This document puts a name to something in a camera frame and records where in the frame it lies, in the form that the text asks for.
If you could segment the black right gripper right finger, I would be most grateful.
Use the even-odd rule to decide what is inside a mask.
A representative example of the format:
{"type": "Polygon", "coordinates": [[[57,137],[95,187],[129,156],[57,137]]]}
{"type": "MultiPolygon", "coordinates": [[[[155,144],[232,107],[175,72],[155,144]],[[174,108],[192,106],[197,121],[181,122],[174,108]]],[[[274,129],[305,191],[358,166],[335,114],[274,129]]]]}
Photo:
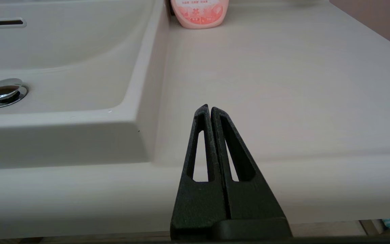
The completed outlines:
{"type": "Polygon", "coordinates": [[[230,219],[285,218],[258,165],[224,110],[212,108],[211,122],[230,219]]]}

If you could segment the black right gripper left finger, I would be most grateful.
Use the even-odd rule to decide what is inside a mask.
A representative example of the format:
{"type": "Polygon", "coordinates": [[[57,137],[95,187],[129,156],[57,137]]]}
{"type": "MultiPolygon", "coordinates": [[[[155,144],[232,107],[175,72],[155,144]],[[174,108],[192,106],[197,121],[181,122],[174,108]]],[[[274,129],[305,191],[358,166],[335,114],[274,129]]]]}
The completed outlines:
{"type": "Polygon", "coordinates": [[[170,223],[173,241],[211,241],[213,227],[226,219],[222,175],[218,162],[210,110],[199,107],[193,117],[186,157],[170,223]],[[204,133],[208,180],[193,179],[199,133],[204,133]]]}

